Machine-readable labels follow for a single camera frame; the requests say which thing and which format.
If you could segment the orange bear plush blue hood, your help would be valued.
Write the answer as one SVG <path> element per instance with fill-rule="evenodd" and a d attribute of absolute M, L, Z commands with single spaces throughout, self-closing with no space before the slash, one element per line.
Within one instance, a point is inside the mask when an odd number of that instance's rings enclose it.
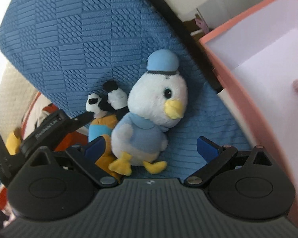
<path fill-rule="evenodd" d="M 91 122 L 88 132 L 89 148 L 85 157 L 120 182 L 121 175 L 109 170 L 109 165 L 116 160 L 111 149 L 111 133 L 117 123 L 115 114 Z"/>

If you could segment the white blue duck plush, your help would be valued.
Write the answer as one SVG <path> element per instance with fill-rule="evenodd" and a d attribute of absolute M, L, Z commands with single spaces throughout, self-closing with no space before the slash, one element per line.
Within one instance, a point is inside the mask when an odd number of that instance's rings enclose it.
<path fill-rule="evenodd" d="M 111 151 L 116 160 L 109 170 L 123 176 L 133 166 L 143 166 L 150 174 L 159 174 L 167 162 L 158 157 L 168 146 L 166 132 L 184 117 L 188 88 L 179 73 L 178 56 L 168 49 L 149 55 L 146 72 L 137 80 L 128 96 L 128 113 L 111 133 Z"/>

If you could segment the yellow plush toy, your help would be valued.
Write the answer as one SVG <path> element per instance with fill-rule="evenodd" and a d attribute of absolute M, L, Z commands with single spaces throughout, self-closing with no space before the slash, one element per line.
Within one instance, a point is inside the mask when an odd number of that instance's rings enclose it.
<path fill-rule="evenodd" d="M 15 128 L 7 137 L 6 148 L 10 155 L 16 155 L 20 151 L 22 141 L 21 128 Z"/>

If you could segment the black white panda plush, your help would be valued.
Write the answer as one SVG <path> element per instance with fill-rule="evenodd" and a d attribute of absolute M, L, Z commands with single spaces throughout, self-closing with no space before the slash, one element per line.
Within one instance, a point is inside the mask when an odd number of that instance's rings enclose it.
<path fill-rule="evenodd" d="M 114 80 L 103 84 L 104 96 L 90 93 L 85 104 L 88 112 L 94 113 L 95 119 L 100 119 L 109 114 L 115 114 L 117 120 L 122 119 L 129 112 L 128 96 Z"/>

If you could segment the pink storage box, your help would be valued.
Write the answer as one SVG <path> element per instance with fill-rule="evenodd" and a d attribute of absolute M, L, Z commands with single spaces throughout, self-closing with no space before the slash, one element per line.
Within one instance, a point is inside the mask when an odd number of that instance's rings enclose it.
<path fill-rule="evenodd" d="M 294 183 L 290 218 L 298 224 L 298 0 L 264 0 L 200 42 L 249 135 Z"/>

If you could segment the blue textured blanket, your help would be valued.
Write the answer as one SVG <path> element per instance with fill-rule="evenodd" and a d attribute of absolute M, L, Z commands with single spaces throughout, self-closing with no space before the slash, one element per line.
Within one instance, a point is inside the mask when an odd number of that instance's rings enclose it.
<path fill-rule="evenodd" d="M 205 165 L 196 149 L 200 136 L 248 150 L 238 123 L 148 0 L 11 0 L 0 25 L 4 56 L 71 117 L 107 80 L 129 92 L 148 56 L 163 48 L 178 55 L 189 98 L 184 118 L 168 132 L 160 177 L 184 179 Z"/>

